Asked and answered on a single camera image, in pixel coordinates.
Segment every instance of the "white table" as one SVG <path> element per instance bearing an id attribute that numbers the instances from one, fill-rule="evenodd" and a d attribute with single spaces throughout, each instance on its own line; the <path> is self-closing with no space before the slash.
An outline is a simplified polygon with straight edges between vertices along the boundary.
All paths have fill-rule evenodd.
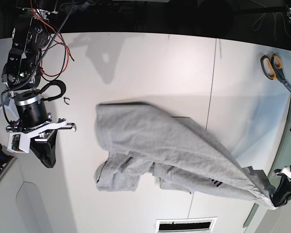
<path id="1" fill-rule="evenodd" d="M 263 76 L 259 59 L 278 52 L 291 83 L 291 52 L 167 34 L 69 33 L 64 37 L 75 58 L 61 76 L 70 105 L 56 100 L 47 103 L 47 109 L 53 119 L 66 118 L 78 130 L 59 132 L 53 169 L 43 167 L 33 154 L 17 155 L 24 181 L 40 188 L 54 232 L 150 233 L 156 219 L 214 216 L 218 217 L 214 232 L 243 232 L 253 203 L 161 190 L 150 174 L 141 178 L 136 192 L 98 192 L 94 172 L 108 153 L 95 137 L 95 105 L 147 101 L 175 116 L 191 117 L 242 166 L 268 172 L 290 95 L 282 84 Z M 10 47 L 10 39 L 0 40 L 0 74 Z M 46 72 L 60 70 L 63 52 L 62 46 L 49 51 L 43 62 Z M 52 96 L 58 90 L 51 87 L 46 93 Z M 7 138 L 5 126 L 1 114 L 1 139 Z"/>
<path id="2" fill-rule="evenodd" d="M 13 159 L 0 174 L 0 233 L 28 233 L 16 205 L 22 184 L 19 164 Z"/>

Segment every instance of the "gray fabric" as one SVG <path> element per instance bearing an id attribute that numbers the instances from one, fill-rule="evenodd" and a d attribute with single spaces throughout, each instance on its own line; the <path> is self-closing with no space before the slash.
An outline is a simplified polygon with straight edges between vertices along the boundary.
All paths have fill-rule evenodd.
<path id="1" fill-rule="evenodd" d="M 134 191 L 146 172 L 162 189 L 253 200 L 274 209 L 263 171 L 242 169 L 227 149 L 190 118 L 148 104 L 97 106 L 96 135 L 108 160 L 97 171 L 100 191 Z"/>

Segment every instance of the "cable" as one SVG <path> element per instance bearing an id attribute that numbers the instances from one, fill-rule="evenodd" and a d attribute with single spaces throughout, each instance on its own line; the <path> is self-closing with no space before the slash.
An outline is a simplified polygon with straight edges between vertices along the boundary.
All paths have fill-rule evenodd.
<path id="1" fill-rule="evenodd" d="M 254 1 L 254 0 L 250 0 L 251 2 L 254 2 L 255 4 L 258 4 L 264 8 L 266 8 L 265 5 L 263 5 L 262 3 L 259 3 L 257 1 Z M 285 23 L 285 18 L 283 16 L 283 14 L 281 12 L 276 12 L 276 13 L 273 13 L 273 17 L 274 17 L 274 41 L 277 40 L 277 32 L 276 32 L 276 18 L 277 18 L 277 14 L 280 14 L 282 16 L 282 19 L 283 19 L 283 25 L 284 25 L 284 29 L 285 29 L 285 32 L 287 34 L 287 36 L 291 39 L 291 36 L 288 34 L 287 32 L 287 29 L 286 29 L 286 23 Z M 257 32 L 261 25 L 262 25 L 262 22 L 264 21 L 265 19 L 265 16 L 266 16 L 266 13 L 263 13 L 253 24 L 252 24 L 252 27 L 251 27 L 251 30 L 254 31 L 254 32 Z"/>
<path id="2" fill-rule="evenodd" d="M 291 39 L 291 36 L 288 34 L 288 32 L 287 32 L 287 28 L 286 28 L 286 23 L 285 23 L 285 18 L 283 17 L 283 14 L 281 13 L 281 12 L 276 12 L 276 13 L 273 13 L 273 15 L 274 15 L 274 22 L 275 22 L 275 29 L 274 29 L 274 32 L 275 32 L 275 34 L 274 34 L 274 36 L 275 36 L 275 41 L 276 41 L 276 39 L 277 39 L 277 36 L 276 36 L 276 17 L 277 17 L 277 14 L 280 14 L 281 15 L 281 17 L 282 17 L 282 21 L 283 21 L 283 27 L 284 27 L 284 29 L 285 29 L 285 32 L 286 32 L 286 34 L 288 35 L 288 37 L 290 37 L 290 39 Z"/>
<path id="3" fill-rule="evenodd" d="M 56 46 L 56 45 L 58 45 L 58 44 L 60 44 L 60 45 L 63 45 L 63 46 L 66 46 L 67 48 L 68 48 L 68 53 L 69 53 L 69 57 L 71 58 L 71 60 L 72 61 L 74 61 L 74 59 L 73 59 L 73 57 L 72 57 L 72 55 L 71 55 L 71 52 L 70 52 L 70 48 L 67 46 L 67 44 L 65 43 L 65 40 L 63 40 L 63 42 L 58 42 L 58 41 L 55 41 L 55 45 L 52 45 L 51 47 L 50 47 L 50 49 L 51 48 L 53 48 L 54 46 Z"/>
<path id="4" fill-rule="evenodd" d="M 70 5 L 70 3 L 69 2 L 67 2 L 67 3 L 62 3 L 60 6 L 59 6 L 59 9 L 60 10 L 66 10 L 66 7 L 63 7 L 63 6 L 66 6 L 66 5 Z"/>
<path id="5" fill-rule="evenodd" d="M 32 11 L 32 13 L 33 13 L 33 15 L 35 15 L 35 17 L 39 20 L 39 21 L 41 21 L 44 25 L 46 25 L 46 26 L 48 26 L 49 28 L 51 28 L 54 32 L 56 32 L 56 30 L 54 29 L 54 27 L 52 27 L 50 24 L 48 24 L 48 23 L 46 23 L 45 21 L 44 21 L 44 19 L 43 19 L 43 17 L 41 16 L 41 14 L 40 14 L 40 16 L 41 16 L 41 18 L 39 18 L 39 16 L 34 12 L 34 9 L 33 9 L 33 6 L 32 6 L 32 0 L 30 0 L 30 2 L 31 2 L 31 11 Z M 36 7 L 37 7 L 37 13 L 39 13 L 40 12 L 40 9 L 39 9 L 39 6 L 38 6 L 38 4 L 36 3 Z M 62 36 L 62 34 L 61 33 L 59 33 L 59 35 L 57 35 L 60 39 L 61 39 L 61 41 L 64 43 L 64 45 L 65 45 L 65 49 L 67 50 L 67 52 L 70 54 L 70 49 L 68 48 L 68 46 L 66 45 L 66 43 L 65 43 L 65 41 L 64 41 L 64 38 L 63 38 L 63 36 Z M 69 63 L 69 56 L 67 56 L 67 62 L 66 62 L 66 65 L 65 65 L 65 67 L 64 67 L 64 69 L 61 71 L 61 72 L 64 72 L 65 70 L 66 70 L 66 68 L 67 68 L 67 66 L 68 66 L 68 63 Z M 59 73 L 58 74 L 55 74 L 55 75 L 48 75 L 48 74 L 46 74 L 44 71 L 43 71 L 43 73 L 46 75 L 46 76 L 49 76 L 49 77 L 55 77 L 55 76 L 57 76 L 57 75 L 59 75 Z"/>
<path id="6" fill-rule="evenodd" d="M 36 9 L 37 9 L 37 14 L 41 17 L 41 18 L 43 18 L 43 16 L 42 16 L 42 14 L 41 14 L 41 10 L 40 10 L 40 8 L 39 8 L 39 6 L 38 6 L 38 4 L 37 4 L 37 1 L 36 0 L 34 0 L 34 3 L 35 3 L 35 5 L 36 5 Z M 48 29 L 47 29 L 47 26 L 45 25 L 45 24 L 43 24 L 44 25 L 44 28 L 45 28 L 45 31 L 47 32 L 48 31 Z"/>
<path id="7" fill-rule="evenodd" d="M 5 90 L 1 93 L 0 95 L 0 100 L 1 100 L 1 104 L 2 104 L 2 111 L 3 111 L 3 114 L 4 114 L 4 117 L 5 117 L 5 120 L 8 122 L 9 125 L 13 125 L 15 124 L 15 122 L 10 122 L 7 115 L 6 115 L 6 111 L 5 111 L 5 108 L 4 108 L 4 102 L 3 102 L 3 95 L 5 93 L 8 93 L 10 91 L 16 91 L 16 90 L 19 90 L 20 88 L 24 87 L 25 85 L 27 85 L 30 81 L 30 79 L 33 77 L 34 73 L 37 71 L 37 69 L 40 67 L 40 63 L 42 61 L 42 59 L 45 57 L 45 55 L 47 54 L 49 48 L 51 47 L 52 43 L 54 42 L 57 34 L 61 31 L 61 29 L 63 28 L 63 26 L 65 25 L 65 23 L 67 22 L 69 16 L 71 15 L 71 12 L 72 12 L 72 9 L 73 9 L 73 6 L 74 6 L 74 0 L 71 0 L 71 8 L 70 8 L 70 11 L 68 12 L 67 16 L 65 17 L 65 19 L 63 20 L 62 24 L 60 25 L 59 29 L 57 30 L 57 32 L 55 33 L 54 37 L 51 39 L 50 43 L 48 44 L 47 48 L 45 49 L 45 52 L 42 54 L 42 56 L 38 59 L 38 62 L 37 64 L 35 65 L 34 69 L 32 70 L 29 78 L 23 82 L 22 84 L 18 85 L 18 86 L 15 86 L 13 88 L 10 88 L 9 90 Z"/>
<path id="8" fill-rule="evenodd" d="M 47 81 L 47 82 L 51 82 L 51 81 L 54 81 L 54 80 L 58 79 L 59 76 L 60 76 L 60 75 L 62 74 L 62 72 L 63 72 L 64 66 L 65 66 L 66 56 L 67 56 L 67 50 L 65 50 L 64 62 L 63 62 L 63 65 L 62 65 L 62 69 L 61 69 L 61 71 L 59 72 L 59 74 L 57 75 L 57 77 L 56 77 L 55 79 L 53 79 L 53 80 L 48 80 L 48 79 L 46 79 L 46 78 L 43 76 L 43 74 L 41 74 L 41 77 L 42 77 L 45 81 Z"/>

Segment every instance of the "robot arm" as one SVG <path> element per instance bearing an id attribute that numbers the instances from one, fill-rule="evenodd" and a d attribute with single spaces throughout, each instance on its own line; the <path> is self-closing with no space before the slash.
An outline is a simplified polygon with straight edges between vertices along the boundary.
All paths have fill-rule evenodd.
<path id="1" fill-rule="evenodd" d="M 76 130 L 76 125 L 67 123 L 65 119 L 59 119 L 57 123 L 52 123 L 51 113 L 47 112 L 45 106 L 45 101 L 53 101 L 63 96 L 66 91 L 65 83 L 53 80 L 41 90 L 37 89 L 41 80 L 40 62 L 56 36 L 51 37 L 51 30 L 42 21 L 48 23 L 47 16 L 55 13 L 56 4 L 56 0 L 17 1 L 18 8 L 35 11 L 36 14 L 19 17 L 19 22 L 12 35 L 12 48 L 1 76 L 6 90 L 1 95 L 2 105 L 0 105 L 0 109 L 3 109 L 7 119 L 5 108 L 12 109 L 11 105 L 14 104 L 19 115 L 19 119 L 14 122 L 7 119 L 9 125 L 6 130 L 10 132 L 8 150 L 14 153 L 29 153 L 31 149 L 42 164 L 48 168 L 54 167 L 56 163 L 57 131 L 61 129 Z M 58 86 L 61 93 L 46 99 L 43 97 L 43 93 L 51 85 Z"/>

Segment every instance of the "floor vent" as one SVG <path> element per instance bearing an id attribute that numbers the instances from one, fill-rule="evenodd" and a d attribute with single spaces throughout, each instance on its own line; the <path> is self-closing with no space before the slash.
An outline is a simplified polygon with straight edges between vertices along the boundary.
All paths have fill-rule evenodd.
<path id="1" fill-rule="evenodd" d="M 210 233 L 216 217 L 156 220 L 155 233 Z"/>

